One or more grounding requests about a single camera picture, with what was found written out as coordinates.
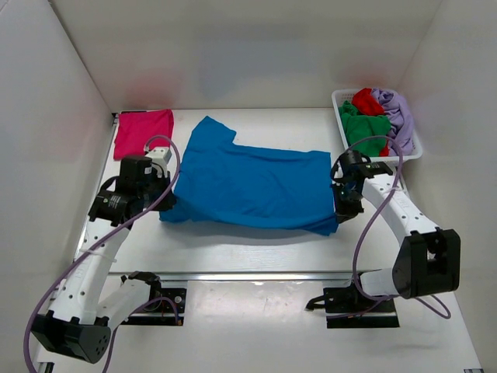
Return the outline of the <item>folded pink t shirt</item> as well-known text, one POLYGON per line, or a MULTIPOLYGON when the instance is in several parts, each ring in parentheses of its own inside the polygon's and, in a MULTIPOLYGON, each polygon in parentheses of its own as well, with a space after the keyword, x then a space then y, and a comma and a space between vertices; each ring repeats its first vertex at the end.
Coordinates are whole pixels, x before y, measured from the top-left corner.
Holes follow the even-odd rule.
POLYGON ((128 155, 145 155, 147 141, 156 136, 172 137, 174 116, 171 110, 126 112, 118 116, 113 159, 120 161, 128 155))

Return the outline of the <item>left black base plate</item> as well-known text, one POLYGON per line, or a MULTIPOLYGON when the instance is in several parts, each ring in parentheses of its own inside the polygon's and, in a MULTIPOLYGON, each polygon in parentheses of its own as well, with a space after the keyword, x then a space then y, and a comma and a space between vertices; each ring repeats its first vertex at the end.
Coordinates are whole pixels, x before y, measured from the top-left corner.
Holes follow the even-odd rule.
POLYGON ((146 305, 125 319, 126 326, 183 326, 187 288, 161 281, 151 286, 146 305))

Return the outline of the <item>green t shirt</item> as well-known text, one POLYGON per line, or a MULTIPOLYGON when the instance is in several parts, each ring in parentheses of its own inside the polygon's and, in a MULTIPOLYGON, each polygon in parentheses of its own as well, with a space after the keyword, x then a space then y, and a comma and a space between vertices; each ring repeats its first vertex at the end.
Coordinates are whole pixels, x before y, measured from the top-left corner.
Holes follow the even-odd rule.
MULTIPOLYGON (((386 116, 361 114, 347 100, 339 107, 339 116, 348 145, 353 145, 359 140, 371 136, 386 136, 391 129, 390 121, 386 116)), ((386 146, 387 140, 385 138, 375 138, 358 144, 354 149, 369 157, 379 157, 386 146)))

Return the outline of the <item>white plastic basket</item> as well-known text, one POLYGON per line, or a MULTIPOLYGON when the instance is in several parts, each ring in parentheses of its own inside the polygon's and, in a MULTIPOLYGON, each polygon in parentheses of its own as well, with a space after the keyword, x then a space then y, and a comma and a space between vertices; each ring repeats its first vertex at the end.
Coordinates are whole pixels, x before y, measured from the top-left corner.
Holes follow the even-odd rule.
MULTIPOLYGON (((339 114, 339 108, 345 101, 352 102, 353 96, 359 91, 360 91, 359 88, 351 88, 351 89, 338 89, 332 92, 332 107, 335 112, 336 122, 339 129, 339 135, 344 148, 349 147, 349 142, 346 139, 346 135, 343 129, 342 120, 339 114)), ((404 162, 407 162, 408 160, 419 159, 422 156, 423 149, 416 131, 413 131, 412 133, 412 143, 413 143, 412 153, 403 158, 404 162)), ((374 162, 383 161, 390 166, 397 166, 399 157, 397 156, 373 157, 372 160, 374 162)))

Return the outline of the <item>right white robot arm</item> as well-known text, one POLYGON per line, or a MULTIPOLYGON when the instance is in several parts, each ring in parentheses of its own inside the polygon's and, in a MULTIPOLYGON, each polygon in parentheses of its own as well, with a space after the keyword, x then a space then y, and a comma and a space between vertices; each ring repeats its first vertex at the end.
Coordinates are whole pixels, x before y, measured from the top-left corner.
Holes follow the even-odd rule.
POLYGON ((376 300, 404 299, 456 291, 460 285, 461 238, 427 218, 398 187, 398 176, 384 162, 372 162, 358 151, 342 153, 331 171, 336 221, 363 213, 363 200, 376 209, 399 244, 391 267, 353 271, 355 287, 348 301, 366 311, 376 300))

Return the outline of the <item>blue t shirt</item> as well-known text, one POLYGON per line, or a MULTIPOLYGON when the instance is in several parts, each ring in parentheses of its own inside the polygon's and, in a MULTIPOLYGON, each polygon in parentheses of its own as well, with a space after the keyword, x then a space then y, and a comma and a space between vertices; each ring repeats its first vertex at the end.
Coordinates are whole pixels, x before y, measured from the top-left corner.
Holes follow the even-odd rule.
POLYGON ((330 153, 237 145, 235 135, 211 117, 196 125, 174 188, 176 204, 160 212, 160 221, 337 231, 330 153))

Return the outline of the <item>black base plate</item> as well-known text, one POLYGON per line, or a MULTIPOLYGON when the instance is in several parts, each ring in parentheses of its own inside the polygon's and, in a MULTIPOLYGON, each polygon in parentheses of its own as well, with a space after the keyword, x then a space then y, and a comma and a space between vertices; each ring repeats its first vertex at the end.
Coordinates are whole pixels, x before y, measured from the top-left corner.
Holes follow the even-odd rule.
POLYGON ((350 285, 346 288, 324 288, 312 298, 305 310, 324 310, 328 329, 393 329, 400 323, 393 300, 374 301, 350 285))
POLYGON ((125 319, 126 326, 183 326, 187 288, 161 281, 151 286, 146 305, 125 319))

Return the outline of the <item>lavender t shirt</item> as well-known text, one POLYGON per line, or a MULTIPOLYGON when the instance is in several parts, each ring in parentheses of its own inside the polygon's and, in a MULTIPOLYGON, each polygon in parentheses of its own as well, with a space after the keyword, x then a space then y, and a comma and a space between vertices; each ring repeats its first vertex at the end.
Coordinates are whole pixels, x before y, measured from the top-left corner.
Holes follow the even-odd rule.
POLYGON ((405 97, 393 90, 379 88, 373 88, 371 96, 378 101, 391 123, 388 136, 400 146, 403 156, 411 155, 415 121, 405 97))

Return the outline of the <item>red t shirt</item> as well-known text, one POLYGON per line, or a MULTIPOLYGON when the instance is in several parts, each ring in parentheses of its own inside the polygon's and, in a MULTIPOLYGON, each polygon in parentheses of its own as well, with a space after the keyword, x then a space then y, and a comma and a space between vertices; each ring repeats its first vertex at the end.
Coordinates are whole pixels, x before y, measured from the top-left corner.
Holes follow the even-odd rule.
MULTIPOLYGON (((386 116, 383 108, 380 106, 378 101, 371 96, 371 88, 361 89, 353 97, 352 104, 359 110, 361 114, 369 116, 386 116)), ((381 152, 379 157, 386 157, 389 155, 388 141, 387 146, 381 152)))

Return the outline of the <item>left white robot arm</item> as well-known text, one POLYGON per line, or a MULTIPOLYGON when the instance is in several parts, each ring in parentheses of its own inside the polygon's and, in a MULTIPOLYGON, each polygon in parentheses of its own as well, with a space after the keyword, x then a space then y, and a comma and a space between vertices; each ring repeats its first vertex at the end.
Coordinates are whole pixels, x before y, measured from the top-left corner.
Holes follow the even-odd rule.
POLYGON ((117 176, 99 188, 89 210, 86 240, 71 268, 57 281, 60 291, 45 313, 35 311, 28 335, 48 351, 90 364, 99 362, 112 334, 133 310, 154 309, 162 302, 158 276, 135 271, 110 296, 100 295, 116 254, 145 212, 176 202, 168 170, 169 148, 127 156, 117 176))

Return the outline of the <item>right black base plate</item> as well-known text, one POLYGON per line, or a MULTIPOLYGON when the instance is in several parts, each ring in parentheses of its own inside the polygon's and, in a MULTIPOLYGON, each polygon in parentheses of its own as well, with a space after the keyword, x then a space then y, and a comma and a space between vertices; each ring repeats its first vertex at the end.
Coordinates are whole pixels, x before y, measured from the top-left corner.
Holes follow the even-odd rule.
POLYGON ((350 285, 346 288, 324 288, 312 298, 305 310, 324 310, 328 329, 393 329, 400 323, 393 300, 374 301, 350 285))

